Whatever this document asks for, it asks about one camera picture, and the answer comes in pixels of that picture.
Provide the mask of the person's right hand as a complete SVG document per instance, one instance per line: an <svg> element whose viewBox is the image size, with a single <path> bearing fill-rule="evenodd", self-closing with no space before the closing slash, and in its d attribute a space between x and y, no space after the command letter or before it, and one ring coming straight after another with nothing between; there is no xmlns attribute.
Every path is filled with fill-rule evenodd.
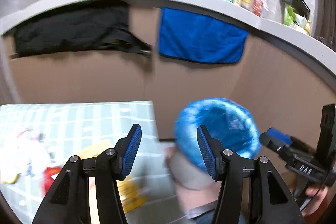
<svg viewBox="0 0 336 224"><path fill-rule="evenodd" d="M311 197L310 203L303 210L304 217L310 216L315 213L322 205L323 200L328 194L329 188L327 186L314 185L307 188L305 194Z"/></svg>

